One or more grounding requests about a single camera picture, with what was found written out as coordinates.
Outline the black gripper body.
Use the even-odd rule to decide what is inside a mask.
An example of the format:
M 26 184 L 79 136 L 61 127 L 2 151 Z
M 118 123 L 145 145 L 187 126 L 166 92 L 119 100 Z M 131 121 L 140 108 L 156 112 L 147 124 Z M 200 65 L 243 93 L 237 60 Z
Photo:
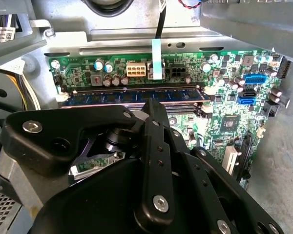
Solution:
M 122 160 L 49 199 L 33 234 L 207 234 L 193 189 L 162 161 Z

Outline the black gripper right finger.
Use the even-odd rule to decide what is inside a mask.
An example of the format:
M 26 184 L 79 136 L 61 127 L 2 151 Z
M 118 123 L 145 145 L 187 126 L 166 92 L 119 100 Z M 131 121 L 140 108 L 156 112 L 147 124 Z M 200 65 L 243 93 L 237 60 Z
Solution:
M 205 234 L 281 234 L 282 228 L 203 147 L 190 150 L 182 136 L 166 134 L 174 161 L 190 183 L 187 206 Z

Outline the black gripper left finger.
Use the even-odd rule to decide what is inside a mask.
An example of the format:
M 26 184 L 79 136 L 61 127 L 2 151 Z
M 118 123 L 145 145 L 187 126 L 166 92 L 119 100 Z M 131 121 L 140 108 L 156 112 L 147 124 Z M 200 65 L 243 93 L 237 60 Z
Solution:
M 121 105 L 17 112 L 2 128 L 0 174 L 21 202 L 43 208 L 61 191 L 122 160 L 171 167 L 164 105 L 148 100 L 140 112 Z

